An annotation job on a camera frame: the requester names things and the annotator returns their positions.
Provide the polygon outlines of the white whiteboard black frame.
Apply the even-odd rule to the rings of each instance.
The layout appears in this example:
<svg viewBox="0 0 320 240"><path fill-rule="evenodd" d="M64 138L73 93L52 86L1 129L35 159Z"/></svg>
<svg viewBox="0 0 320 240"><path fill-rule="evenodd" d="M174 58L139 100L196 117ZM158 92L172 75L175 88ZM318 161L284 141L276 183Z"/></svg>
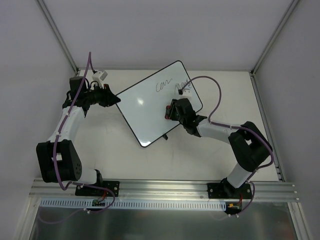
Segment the white whiteboard black frame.
<svg viewBox="0 0 320 240"><path fill-rule="evenodd" d="M141 147L148 147L179 125L165 119L165 113L171 101L180 98L182 87L190 89L193 110L203 108L189 80L184 64L177 60L117 94L120 102L116 105Z"/></svg>

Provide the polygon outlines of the red whiteboard eraser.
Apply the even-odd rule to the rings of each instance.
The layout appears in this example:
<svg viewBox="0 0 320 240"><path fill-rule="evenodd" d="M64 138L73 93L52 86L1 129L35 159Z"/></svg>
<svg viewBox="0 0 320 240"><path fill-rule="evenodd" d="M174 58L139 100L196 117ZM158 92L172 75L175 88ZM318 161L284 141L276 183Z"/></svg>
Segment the red whiteboard eraser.
<svg viewBox="0 0 320 240"><path fill-rule="evenodd" d="M167 105L165 108L165 119L170 120L171 119L171 106Z"/></svg>

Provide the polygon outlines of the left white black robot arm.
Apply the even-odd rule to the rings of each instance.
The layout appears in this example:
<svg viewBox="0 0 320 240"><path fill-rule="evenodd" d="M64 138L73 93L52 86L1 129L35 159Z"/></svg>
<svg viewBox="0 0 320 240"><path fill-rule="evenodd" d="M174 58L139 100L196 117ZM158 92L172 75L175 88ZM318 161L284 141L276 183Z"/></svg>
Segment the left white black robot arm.
<svg viewBox="0 0 320 240"><path fill-rule="evenodd" d="M54 133L46 142L36 146L41 176L46 183L86 184L86 189L98 196L104 191L102 174L97 169L82 166L73 141L90 106L111 107L121 100L112 93L108 84L97 77L92 82L81 76L71 77L69 85Z"/></svg>

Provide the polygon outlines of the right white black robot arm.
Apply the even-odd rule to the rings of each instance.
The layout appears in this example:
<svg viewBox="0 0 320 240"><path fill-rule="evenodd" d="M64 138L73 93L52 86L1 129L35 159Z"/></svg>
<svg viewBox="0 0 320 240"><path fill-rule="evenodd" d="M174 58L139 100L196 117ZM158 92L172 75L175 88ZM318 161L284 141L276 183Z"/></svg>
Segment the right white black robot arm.
<svg viewBox="0 0 320 240"><path fill-rule="evenodd" d="M274 163L275 157L270 143L251 121L241 125L210 121L206 116L196 114L187 98L173 99L165 108L164 118L179 122L192 136L211 138L230 145L236 165L219 184L208 188L209 198L240 197L246 186L249 186L246 181L257 170Z"/></svg>

